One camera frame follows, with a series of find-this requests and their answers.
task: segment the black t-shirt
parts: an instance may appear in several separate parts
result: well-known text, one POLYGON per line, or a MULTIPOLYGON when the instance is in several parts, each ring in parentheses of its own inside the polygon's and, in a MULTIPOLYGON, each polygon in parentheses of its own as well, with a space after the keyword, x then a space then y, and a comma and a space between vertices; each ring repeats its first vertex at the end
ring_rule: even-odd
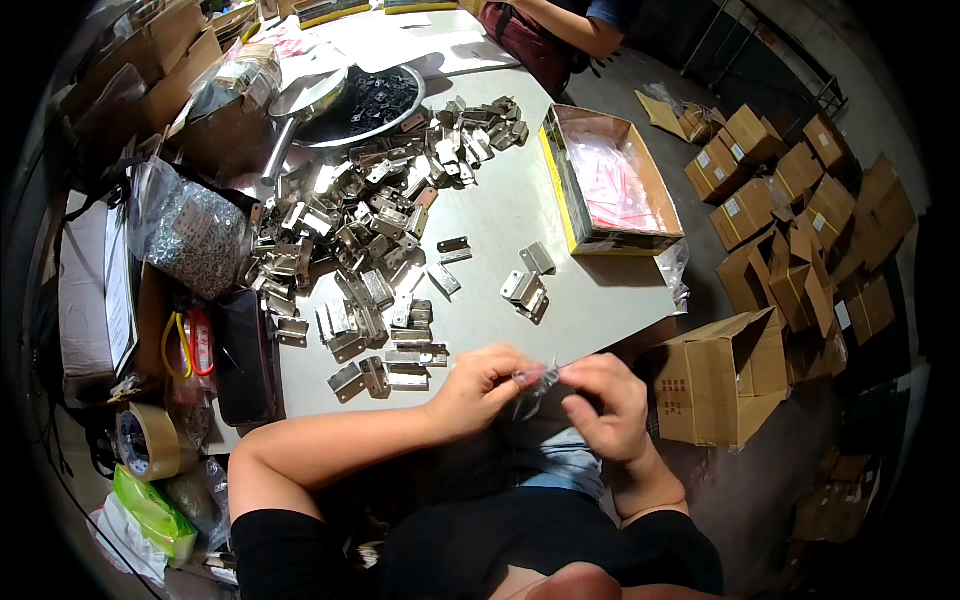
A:
POLYGON ((510 564, 552 575, 574 562, 603 567, 624 588, 674 584, 723 593, 720 556, 690 517, 659 511, 621 532, 590 497, 555 488, 424 509, 397 526, 379 562, 362 573, 311 516, 254 511, 231 533, 244 600, 486 600, 510 564))

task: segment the pile of metal hinges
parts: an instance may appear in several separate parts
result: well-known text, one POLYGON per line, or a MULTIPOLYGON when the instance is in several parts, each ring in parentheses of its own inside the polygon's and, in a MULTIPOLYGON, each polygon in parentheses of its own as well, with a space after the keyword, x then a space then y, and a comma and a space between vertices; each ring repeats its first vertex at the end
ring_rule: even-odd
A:
POLYGON ((470 249, 466 238, 442 242, 440 262, 427 270, 420 240, 437 188, 474 183, 472 168, 493 157, 492 147, 526 141, 519 117, 510 98, 467 108, 458 96, 445 110, 414 114, 392 135, 331 151, 277 179, 275 197, 253 223, 242 284, 276 315, 282 344, 306 347, 309 321, 295 294, 312 289, 311 268, 335 272, 344 297, 324 301, 314 316, 324 344, 345 365, 328 379, 341 401, 362 389, 374 397, 391 388, 427 390, 426 367, 446 366, 446 348, 430 331, 432 306, 413 294, 427 272, 448 296, 459 290, 444 264, 470 258, 470 249), (391 306, 388 329, 382 313, 391 306), (388 341, 384 359, 351 362, 388 341))
POLYGON ((511 271, 500 288, 500 296, 513 304, 517 313, 538 324, 550 303, 540 276, 554 273, 556 266, 540 242, 521 250, 520 259, 527 271, 511 271))
POLYGON ((503 152, 526 143, 530 130, 521 114, 520 106, 507 96, 476 108, 468 108, 457 96, 434 114, 426 131, 431 164, 463 185, 474 183, 473 169, 493 158, 491 148, 503 152))

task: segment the cable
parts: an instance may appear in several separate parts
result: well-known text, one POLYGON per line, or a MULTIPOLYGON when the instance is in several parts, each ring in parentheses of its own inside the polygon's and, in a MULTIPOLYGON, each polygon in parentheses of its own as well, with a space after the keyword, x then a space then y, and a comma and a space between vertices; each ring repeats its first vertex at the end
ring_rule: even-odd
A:
POLYGON ((77 497, 76 497, 75 495, 73 495, 73 493, 70 491, 69 488, 67 488, 66 482, 63 481, 63 478, 62 478, 62 477, 60 477, 60 472, 57 471, 57 467, 54 465, 53 456, 51 455, 51 452, 50 452, 50 446, 47 445, 47 444, 45 444, 44 447, 45 447, 46 450, 47 450, 47 462, 50 463, 50 468, 52 468, 52 469, 54 470, 54 474, 57 475, 57 480, 60 481, 60 486, 63 487, 63 491, 66 492, 66 494, 67 494, 68 496, 70 496, 70 499, 73 501, 74 506, 76 506, 76 507, 77 507, 77 510, 79 510, 79 511, 81 512, 81 514, 82 514, 82 515, 84 516, 84 518, 86 519, 86 522, 89 523, 90 525, 92 525, 92 526, 93 526, 93 529, 96 530, 96 532, 97 532, 98 534, 100 534, 100 536, 109 544, 110 548, 113 549, 113 552, 115 552, 116 555, 120 557, 120 560, 123 561, 123 563, 124 563, 124 564, 127 566, 127 568, 130 570, 130 573, 133 573, 134 575, 136 575, 136 578, 140 580, 140 583, 143 584, 143 587, 146 588, 147 591, 149 591, 149 592, 154 596, 154 598, 156 598, 156 600, 164 600, 164 598, 163 598, 162 596, 160 596, 159 594, 157 594, 157 593, 154 591, 154 589, 150 587, 150 584, 147 583, 147 580, 145 580, 142 575, 140 575, 139 573, 136 572, 136 569, 133 568, 133 565, 130 564, 130 561, 127 560, 127 557, 125 557, 125 556, 123 555, 123 553, 120 552, 120 550, 118 550, 115 545, 113 545, 113 542, 110 541, 110 538, 108 538, 108 537, 104 534, 104 532, 101 531, 100 527, 98 527, 97 524, 96 524, 95 522, 93 522, 93 519, 90 518, 90 515, 88 515, 88 514, 86 513, 86 511, 84 510, 84 507, 80 505, 80 502, 79 502, 79 501, 77 501, 77 497))

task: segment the plastic bag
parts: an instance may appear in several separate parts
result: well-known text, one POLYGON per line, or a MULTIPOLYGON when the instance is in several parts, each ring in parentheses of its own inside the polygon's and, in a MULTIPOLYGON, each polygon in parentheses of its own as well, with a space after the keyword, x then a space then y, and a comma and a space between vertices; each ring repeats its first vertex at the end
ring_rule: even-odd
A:
POLYGON ((685 315, 686 299, 690 296, 690 288, 684 283, 684 269, 686 269, 686 263, 690 262, 690 249, 686 245, 686 240, 682 239, 666 249, 656 257, 656 260, 660 272, 663 273, 663 281, 673 293, 673 303, 677 307, 673 314, 685 315))
POLYGON ((229 539, 227 473, 216 459, 206 459, 158 486, 200 532, 198 546, 212 552, 229 539))
POLYGON ((570 128, 565 136, 567 155, 595 226, 666 231, 662 218, 650 207, 646 189, 631 161, 617 150, 612 139, 579 127, 570 128))
POLYGON ((243 260, 246 215, 156 156, 136 168, 127 220, 131 252, 205 300, 216 299, 243 260))
POLYGON ((673 109, 674 115, 679 119, 684 115, 684 106, 673 99, 673 96, 670 95, 670 92, 666 90, 666 85, 662 82, 657 84, 644 84, 642 86, 644 95, 650 96, 654 100, 659 100, 670 105, 673 109))
POLYGON ((316 37, 300 28, 300 20, 293 14, 273 29, 262 29, 250 38, 250 44, 270 44, 279 60, 298 57, 314 49, 320 43, 316 37))
POLYGON ((116 114, 116 110, 139 102, 147 95, 147 85, 132 64, 125 64, 117 71, 96 102, 77 119, 73 130, 78 136, 96 132, 108 125, 109 119, 116 114))
POLYGON ((173 568, 185 564, 197 540, 194 526, 153 485, 134 479, 124 466, 113 472, 113 491, 140 524, 144 537, 167 555, 168 564, 173 568))
POLYGON ((127 563, 130 563, 133 569, 143 577, 161 588, 165 586, 167 555, 159 544, 144 536, 140 523, 124 507, 116 493, 111 492, 107 496, 104 505, 90 514, 90 520, 103 535, 97 533, 89 522, 86 524, 86 529, 100 546, 108 563, 121 573, 130 573, 127 567, 127 563), (111 543, 123 558, 110 547, 111 543))
POLYGON ((247 44, 234 60, 224 60, 216 75, 197 94, 188 120, 200 119, 247 92, 266 107, 280 90, 283 76, 273 46, 247 44))

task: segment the smartphone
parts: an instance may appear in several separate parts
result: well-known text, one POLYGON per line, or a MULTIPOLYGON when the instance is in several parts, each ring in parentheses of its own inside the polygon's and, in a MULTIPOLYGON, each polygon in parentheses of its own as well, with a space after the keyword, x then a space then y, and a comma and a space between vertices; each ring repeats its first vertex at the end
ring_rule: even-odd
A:
POLYGON ((212 311, 220 415, 232 427, 262 425, 276 413, 272 342, 254 290, 240 290, 212 311))

